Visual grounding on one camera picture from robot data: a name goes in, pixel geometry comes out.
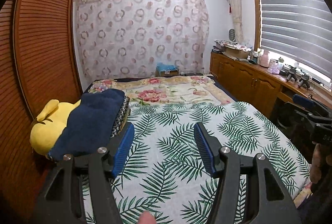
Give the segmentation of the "person right hand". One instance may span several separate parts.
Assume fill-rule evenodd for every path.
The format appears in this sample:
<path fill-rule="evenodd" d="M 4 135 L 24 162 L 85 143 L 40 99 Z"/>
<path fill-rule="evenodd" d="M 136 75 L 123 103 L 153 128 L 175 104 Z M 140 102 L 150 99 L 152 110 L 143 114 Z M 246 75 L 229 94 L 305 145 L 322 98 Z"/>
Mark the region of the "person right hand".
<path fill-rule="evenodd" d="M 322 177 L 322 167 L 324 166 L 326 156 L 321 144 L 316 144 L 312 156 L 312 165 L 310 169 L 310 180 L 313 184 L 317 184 Z"/>

